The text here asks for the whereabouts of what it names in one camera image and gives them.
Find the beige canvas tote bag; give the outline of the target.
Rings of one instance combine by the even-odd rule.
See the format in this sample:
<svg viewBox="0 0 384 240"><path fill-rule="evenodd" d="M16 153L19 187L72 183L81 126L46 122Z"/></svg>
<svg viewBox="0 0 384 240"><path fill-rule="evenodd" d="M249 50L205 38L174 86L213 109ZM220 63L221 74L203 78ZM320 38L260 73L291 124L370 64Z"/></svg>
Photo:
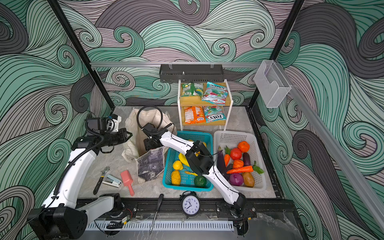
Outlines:
<svg viewBox="0 0 384 240"><path fill-rule="evenodd" d="M144 140L148 138L141 127L150 123L159 129L171 124L168 112L160 112L156 108L147 108L140 111L134 108L125 120L125 127L132 137L123 144L123 158L128 163L133 163L136 170L133 177L137 184L143 184L155 180L165 169L165 154L167 147L158 147L154 150L146 150Z"/></svg>

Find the yellow banana bunch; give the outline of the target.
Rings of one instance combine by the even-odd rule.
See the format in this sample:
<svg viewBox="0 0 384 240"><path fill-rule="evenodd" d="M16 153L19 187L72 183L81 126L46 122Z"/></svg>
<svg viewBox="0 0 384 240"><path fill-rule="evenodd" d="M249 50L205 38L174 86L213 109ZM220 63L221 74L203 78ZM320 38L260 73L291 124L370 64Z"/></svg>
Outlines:
<svg viewBox="0 0 384 240"><path fill-rule="evenodd" d="M183 165L185 165L185 166L187 166L187 167L190 166L189 163L188 163L188 161L187 161L186 156L183 155L182 153L179 153L179 160L180 160L180 162L181 162Z"/></svg>

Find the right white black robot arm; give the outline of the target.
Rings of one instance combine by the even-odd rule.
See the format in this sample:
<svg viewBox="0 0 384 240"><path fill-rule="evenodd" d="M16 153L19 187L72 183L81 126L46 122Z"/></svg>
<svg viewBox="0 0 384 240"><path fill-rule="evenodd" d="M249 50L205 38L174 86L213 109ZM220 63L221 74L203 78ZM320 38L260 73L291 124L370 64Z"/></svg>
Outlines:
<svg viewBox="0 0 384 240"><path fill-rule="evenodd" d="M145 124L143 127L140 126L148 137L144 140L146 150L168 147L183 154L192 171L207 178L218 189L225 202L230 205L232 215L237 218L243 217L247 199L232 187L220 173L214 162L214 155L201 141L191 142L174 135L173 132L168 130L170 126L171 124L162 129L156 128L150 123Z"/></svg>

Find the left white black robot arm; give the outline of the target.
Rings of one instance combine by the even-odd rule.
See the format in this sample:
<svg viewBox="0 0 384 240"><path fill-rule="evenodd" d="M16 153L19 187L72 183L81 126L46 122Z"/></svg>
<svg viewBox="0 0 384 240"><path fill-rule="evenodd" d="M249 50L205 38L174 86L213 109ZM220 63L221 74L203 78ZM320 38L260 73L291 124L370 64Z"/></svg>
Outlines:
<svg viewBox="0 0 384 240"><path fill-rule="evenodd" d="M67 167L40 208L32 209L27 224L40 240L76 240L88 224L108 212L123 211L119 194L105 194L80 208L78 195L86 174L103 147L114 147L132 137L125 128L79 137L72 146Z"/></svg>

